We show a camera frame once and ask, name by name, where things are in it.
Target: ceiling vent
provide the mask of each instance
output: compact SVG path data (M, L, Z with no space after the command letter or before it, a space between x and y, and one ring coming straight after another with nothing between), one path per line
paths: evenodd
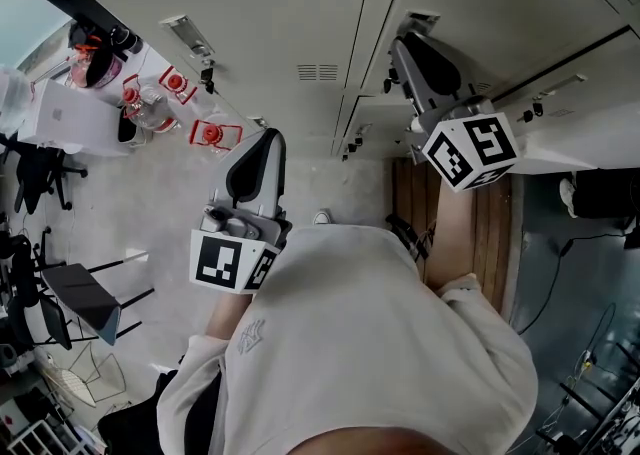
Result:
M338 66L335 64L298 64L298 79L301 81L335 81Z

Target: cabinet door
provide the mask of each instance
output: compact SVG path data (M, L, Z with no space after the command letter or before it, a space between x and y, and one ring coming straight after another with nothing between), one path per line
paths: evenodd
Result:
M544 161L514 171L640 166L639 76L640 39L628 31L498 102L524 157ZM518 122L539 96L543 116Z
M97 0L191 78L198 63L160 27L186 14L215 50L220 95L292 147L329 155L363 0Z
M404 98L360 96L340 154L372 159L407 156L404 134L414 115L413 106ZM362 146L348 153L348 144L354 144L357 137L362 138Z
M624 25L604 0L394 0L363 92L380 91L407 12L440 16L431 37L466 57L478 92L489 96Z

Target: gray floor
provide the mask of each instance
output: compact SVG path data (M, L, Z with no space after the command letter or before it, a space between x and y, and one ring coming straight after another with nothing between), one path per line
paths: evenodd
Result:
M527 325L542 306L552 282L557 255L569 238L620 233L620 223L613 219L571 219L558 194L561 178L560 175L525 178L523 251L512 315L512 325L516 330ZM629 364L615 348L615 342L633 351L631 343L637 340L640 328L640 250L625 251L623 244L623 238L579 240L562 259L548 307L523 335L533 354L540 388L534 416L519 442L530 437L536 428L541 428L561 405L565 393L559 383L570 382L576 361L587 348L598 321L611 303L616 304L613 322L606 329L608 313L590 347L596 354L599 367L584 374L576 391L592 401L599 411L606 413L611 402L603 398L588 380L614 397L621 397L629 387L631 381L624 372ZM599 338L601 341L594 349ZM552 416L546 425L553 423L556 416ZM588 430L595 424L595 420L574 402L557 419L557 424L548 429L550 434L564 432L575 437L586 429L581 439L587 437ZM533 438L514 453L535 453L539 446L539 439Z
M101 402L96 409L75 401L74 417L91 428L111 404L148 398L159 372L175 368L188 337L206 325L217 295L188 281L189 236L201 218L216 159L206 149L189 146L185 134L174 131L157 136L126 158L78 155L74 160L86 165L89 177L68 176L65 190L74 205L71 212L61 211L53 195L43 196L34 215L25 217L24 207L20 214L13 213L15 154L4 169L2 199L13 232L24 225L32 243L45 225L51 226L49 260L90 267L149 251L148 261L132 261L96 274L120 301L149 287L156 293L123 312L121 327L139 319L141 327L119 339L113 348L93 342L97 359L111 352L116 355L127 393ZM384 226L391 208L390 186L390 170L381 161L290 159L281 205L294 227L311 223L319 208L329 208L342 223ZM48 337L39 306L29 310L27 319L34 339ZM74 324L70 330L72 337L79 334ZM47 347L47 351L57 365L67 367L83 346L77 343L70 352L59 346ZM80 361L79 367L81 376L88 376L89 359ZM95 384L96 398L122 385L113 365L103 368L103 373L106 385Z

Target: sneaker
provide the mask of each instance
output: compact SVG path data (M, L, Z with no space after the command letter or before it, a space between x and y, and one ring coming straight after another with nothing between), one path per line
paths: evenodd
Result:
M313 217L313 225L316 224L333 224L333 220L331 220L331 215L327 210L320 210L316 213L316 216Z
M573 211L573 194L575 193L575 191L576 187L574 187L573 183L571 183L571 181L569 181L568 179L565 178L560 182L560 199L562 199L562 202L567 207L571 218L574 219L578 218L578 216Z

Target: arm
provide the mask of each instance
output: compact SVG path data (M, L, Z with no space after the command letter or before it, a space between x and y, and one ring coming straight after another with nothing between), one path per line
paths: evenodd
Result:
M482 295L478 281L467 275L438 291L442 300L474 333L484 347L512 400L504 406L521 432L533 414L538 378L529 348Z
M251 298L251 295L224 293L216 302L205 335L189 339L180 369L160 395L156 409L164 453L184 453L189 412L214 380L221 378L220 365L224 364L228 342L251 304Z
M436 234L427 260L427 284L432 290L473 270L473 220L473 191L455 193L442 181Z
M427 282L487 351L511 390L514 420L522 430L533 413L538 393L535 367L527 345L485 299L475 277L469 275L474 250L473 192L456 194L442 183L436 235L427 260Z
M230 340L252 298L253 295L224 293L216 302L205 334L212 338Z

